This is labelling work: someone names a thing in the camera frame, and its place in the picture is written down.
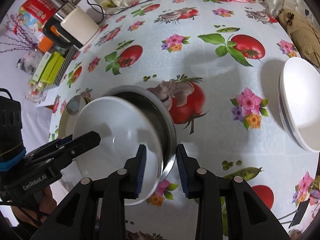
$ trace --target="metal bowl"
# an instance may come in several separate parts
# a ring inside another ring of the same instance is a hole
[[[153,93],[137,86],[115,87],[106,92],[104,96],[116,96],[129,101],[151,121],[161,141],[164,169],[160,181],[163,181],[173,167],[177,147],[176,131],[168,110]]]

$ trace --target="white wall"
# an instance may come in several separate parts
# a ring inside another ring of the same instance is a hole
[[[16,0],[8,14],[18,13],[20,5],[26,0]],[[16,63],[26,51],[13,51],[0,54],[0,87],[6,88],[14,100],[21,103],[22,137],[27,152],[38,148],[48,142],[49,126],[52,111],[45,107],[36,107],[34,103],[27,101],[24,96],[28,92],[30,76],[16,68]],[[52,185],[54,198],[60,202],[65,195],[61,184],[56,182]],[[1,206],[0,210],[5,217],[8,217],[13,226],[17,225],[10,207]]]

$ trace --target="electric kettle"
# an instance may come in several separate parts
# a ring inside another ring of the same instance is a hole
[[[57,36],[51,30],[52,26],[61,36]],[[60,7],[43,27],[44,35],[64,49],[69,49],[72,46],[81,49],[86,44],[90,44],[100,32],[99,25],[71,2]]]

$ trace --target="black kettle handle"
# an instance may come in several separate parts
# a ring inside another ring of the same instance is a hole
[[[51,27],[54,26],[61,35],[66,37],[70,42],[66,41],[62,36],[57,36],[52,30]],[[83,47],[76,38],[74,38],[70,33],[68,33],[65,29],[63,29],[60,25],[60,22],[51,17],[43,26],[43,34],[48,37],[53,42],[57,43],[59,47],[63,49],[70,49],[73,45],[77,46],[78,48]]]

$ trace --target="table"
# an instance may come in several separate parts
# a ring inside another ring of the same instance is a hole
[[[281,218],[308,199],[318,163],[280,121],[279,74],[295,56],[286,32],[255,0],[150,0],[107,19],[76,54],[59,86],[50,138],[73,96],[148,88],[169,110],[189,156],[217,176],[245,176]],[[61,180],[69,190],[82,177],[74,165]],[[128,236],[194,239],[197,210],[175,165],[147,201],[126,206]],[[281,220],[287,231],[293,216]]]

